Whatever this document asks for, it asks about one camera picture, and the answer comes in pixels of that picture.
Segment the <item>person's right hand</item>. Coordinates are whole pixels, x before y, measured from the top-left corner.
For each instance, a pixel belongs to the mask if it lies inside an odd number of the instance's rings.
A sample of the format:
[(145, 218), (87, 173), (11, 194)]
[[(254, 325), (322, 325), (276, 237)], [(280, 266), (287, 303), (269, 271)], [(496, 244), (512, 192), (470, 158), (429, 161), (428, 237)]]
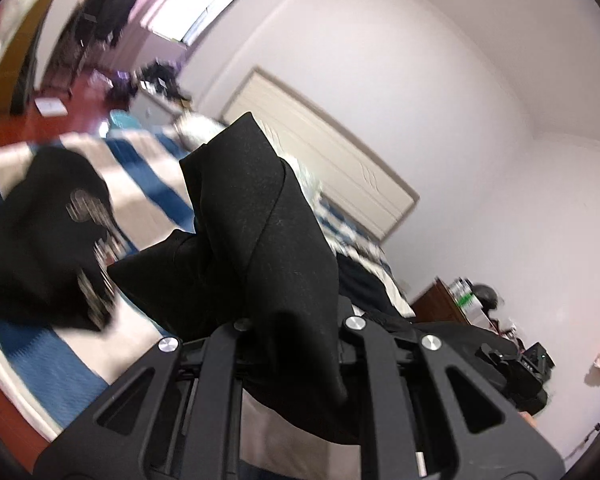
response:
[(528, 412), (519, 412), (519, 415), (533, 428), (536, 427), (536, 420)]

